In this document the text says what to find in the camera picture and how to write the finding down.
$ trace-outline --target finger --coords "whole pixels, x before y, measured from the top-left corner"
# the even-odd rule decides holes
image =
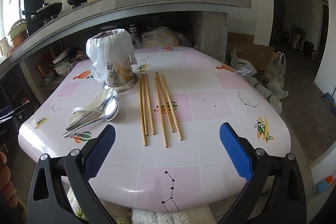
[[[4,152],[0,152],[0,164],[6,164],[7,157]]]
[[[16,207],[16,205],[17,205],[17,196],[16,196],[16,194],[14,194],[14,195],[12,195],[12,197],[9,199],[9,201],[8,201],[8,205],[9,206],[11,206],[11,208],[14,208],[14,207]]]
[[[2,195],[3,197],[8,201],[12,195],[15,194],[15,186],[14,184],[10,181],[8,182],[8,184],[6,185],[6,187],[2,190]]]
[[[0,192],[6,187],[11,178],[11,171],[7,165],[1,165],[0,169]]]

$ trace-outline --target hot air balloon decal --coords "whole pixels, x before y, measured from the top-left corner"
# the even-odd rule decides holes
[[[173,108],[174,108],[174,110],[177,110],[177,107],[178,107],[177,103],[176,103],[176,102],[173,102],[173,101],[172,101],[172,103],[173,103]],[[169,112],[171,112],[169,102],[167,102],[167,106],[168,106],[168,110],[169,110]],[[156,106],[156,108],[157,108],[157,109],[154,109],[154,112],[159,111],[159,106],[158,106],[158,105]],[[162,113],[163,113],[163,114],[167,114],[164,105],[161,106],[161,110],[162,110]]]
[[[258,129],[257,131],[257,138],[259,139],[261,135],[264,135],[263,140],[268,143],[269,140],[274,140],[272,136],[268,134],[268,122],[267,119],[263,121],[261,117],[259,117],[259,120],[255,124],[255,128]]]
[[[236,72],[233,68],[226,66],[226,65],[221,65],[220,67],[215,67],[216,69],[225,69],[231,72]]]
[[[75,139],[76,143],[87,142],[91,138],[91,132],[75,133],[71,138]]]
[[[91,74],[91,70],[86,70],[85,72],[82,72],[80,75],[75,76],[73,78],[73,80],[75,80],[75,79],[90,78],[90,77],[93,78],[93,76],[92,75],[90,76],[90,74]]]
[[[172,47],[164,47],[164,48],[168,51],[173,51],[174,50],[174,48],[172,48]]]

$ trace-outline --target blue gripper pad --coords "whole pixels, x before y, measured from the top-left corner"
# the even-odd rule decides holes
[[[252,161],[229,123],[226,122],[220,126],[219,137],[238,175],[245,178],[248,182],[252,177]]]
[[[83,176],[85,181],[89,181],[89,179],[96,177],[115,140],[115,128],[111,125],[107,125],[97,137],[97,142],[84,160]]]

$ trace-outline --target metal spoon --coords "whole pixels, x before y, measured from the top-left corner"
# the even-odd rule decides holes
[[[118,110],[119,110],[119,100],[116,96],[113,96],[110,99],[108,99],[106,101],[106,103],[103,105],[100,117],[98,117],[98,118],[96,118],[92,121],[86,122],[86,123],[84,123],[80,126],[77,126],[73,129],[67,131],[66,133],[63,134],[62,137],[64,138],[64,137],[74,133],[76,130],[78,130],[80,128],[83,128],[85,126],[88,126],[88,125],[90,125],[94,122],[97,122],[97,121],[100,121],[100,120],[103,120],[103,119],[106,119],[107,121],[110,121],[115,117]]]
[[[112,97],[113,93],[110,93],[110,96],[105,98],[105,100],[101,103],[101,105],[99,107],[97,107],[97,109],[100,109],[103,107],[103,105],[107,102],[108,99],[110,99]],[[67,127],[65,130],[71,130],[73,128],[75,128],[79,122],[81,122],[83,119],[85,119],[89,114],[91,114],[92,111],[88,112],[84,117],[80,118],[76,123],[74,123],[73,125]]]

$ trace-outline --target frying pan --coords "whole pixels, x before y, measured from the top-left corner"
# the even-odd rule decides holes
[[[57,16],[62,10],[62,2],[56,2],[52,4],[44,3],[43,7],[37,11],[22,11],[23,15],[31,15],[32,21],[44,22],[51,19],[53,16]]]

